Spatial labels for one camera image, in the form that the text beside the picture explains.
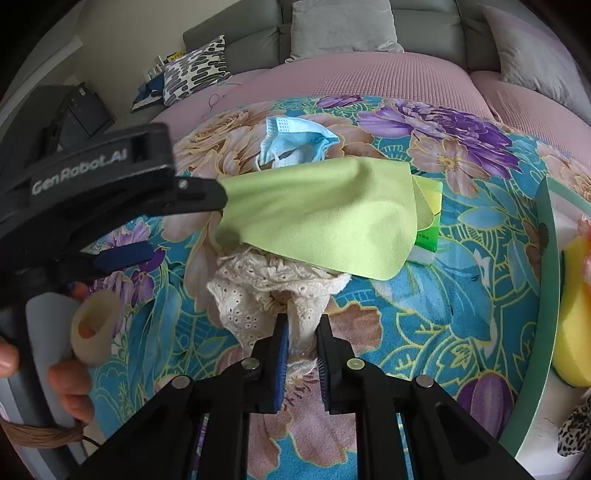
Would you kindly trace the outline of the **person left hand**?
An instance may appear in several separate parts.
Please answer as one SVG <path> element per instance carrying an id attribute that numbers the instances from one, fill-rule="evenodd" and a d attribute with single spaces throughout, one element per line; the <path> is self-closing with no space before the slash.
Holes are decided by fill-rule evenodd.
<path id="1" fill-rule="evenodd" d="M 23 368 L 21 382 L 10 387 L 22 400 L 36 374 L 53 418 L 63 426 L 74 420 L 88 424 L 94 417 L 92 381 L 87 367 L 73 357 L 70 340 L 73 316 L 88 294 L 89 288 L 76 282 L 64 295 L 45 292 L 23 308 L 6 310 L 1 319 L 1 376 Z"/>

